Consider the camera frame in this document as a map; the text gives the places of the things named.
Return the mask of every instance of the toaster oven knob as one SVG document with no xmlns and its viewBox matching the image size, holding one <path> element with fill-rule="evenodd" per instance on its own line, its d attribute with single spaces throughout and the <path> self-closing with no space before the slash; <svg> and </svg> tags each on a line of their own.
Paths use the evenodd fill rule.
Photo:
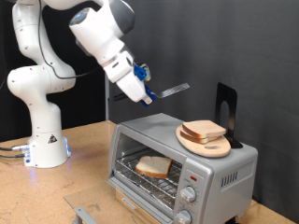
<svg viewBox="0 0 299 224">
<path fill-rule="evenodd" d="M 192 187 L 187 187 L 179 192 L 180 196 L 188 203 L 192 203 L 196 199 L 195 190 Z"/>
<path fill-rule="evenodd" d="M 191 215 L 186 210 L 182 210 L 177 214 L 179 224 L 190 224 L 192 222 Z"/>
</svg>

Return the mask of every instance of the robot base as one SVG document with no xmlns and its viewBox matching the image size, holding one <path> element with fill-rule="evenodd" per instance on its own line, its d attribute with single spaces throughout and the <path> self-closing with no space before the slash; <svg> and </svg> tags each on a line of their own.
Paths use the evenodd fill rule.
<svg viewBox="0 0 299 224">
<path fill-rule="evenodd" d="M 67 139 L 62 131 L 33 133 L 28 139 L 30 156 L 24 158 L 25 166 L 52 168 L 62 165 L 70 156 Z"/>
</svg>

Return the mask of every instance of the label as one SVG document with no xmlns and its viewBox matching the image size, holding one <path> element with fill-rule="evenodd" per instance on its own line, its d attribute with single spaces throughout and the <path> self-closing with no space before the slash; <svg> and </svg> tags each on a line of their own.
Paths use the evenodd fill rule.
<svg viewBox="0 0 299 224">
<path fill-rule="evenodd" d="M 131 208 L 133 208 L 134 210 L 136 209 L 136 206 L 133 205 L 129 200 L 127 200 L 126 198 L 122 198 L 121 199 L 124 203 L 128 204 Z"/>
<path fill-rule="evenodd" d="M 57 138 L 54 136 L 54 134 L 50 137 L 50 140 L 48 142 L 48 144 L 50 143 L 54 143 L 54 142 L 57 142 Z"/>
</svg>

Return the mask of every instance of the round wooden board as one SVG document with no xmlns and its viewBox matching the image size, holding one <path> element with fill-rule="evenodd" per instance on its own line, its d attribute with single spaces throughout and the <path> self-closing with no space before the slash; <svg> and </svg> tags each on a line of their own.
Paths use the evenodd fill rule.
<svg viewBox="0 0 299 224">
<path fill-rule="evenodd" d="M 182 130 L 181 125 L 177 127 L 177 138 L 179 142 L 193 153 L 204 157 L 218 158 L 228 155 L 231 151 L 231 145 L 224 136 L 221 136 L 206 144 L 199 144 L 180 136 L 180 130 Z"/>
</svg>

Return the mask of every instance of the metal bracket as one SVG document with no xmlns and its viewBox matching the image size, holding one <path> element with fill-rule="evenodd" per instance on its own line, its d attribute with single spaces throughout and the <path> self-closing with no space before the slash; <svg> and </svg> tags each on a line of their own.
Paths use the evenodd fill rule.
<svg viewBox="0 0 299 224">
<path fill-rule="evenodd" d="M 229 106 L 229 122 L 228 131 L 225 137 L 230 142 L 232 148 L 242 148 L 242 144 L 234 138 L 235 132 L 235 111 L 236 111 L 236 91 L 222 83 L 218 83 L 217 88 L 217 100 L 216 100 L 216 110 L 215 110 L 215 123 L 221 123 L 221 104 L 223 101 Z"/>
<path fill-rule="evenodd" d="M 82 207 L 77 207 L 74 210 L 76 212 L 76 219 L 73 221 L 73 224 L 82 224 L 82 220 L 86 224 L 97 224 Z"/>
</svg>

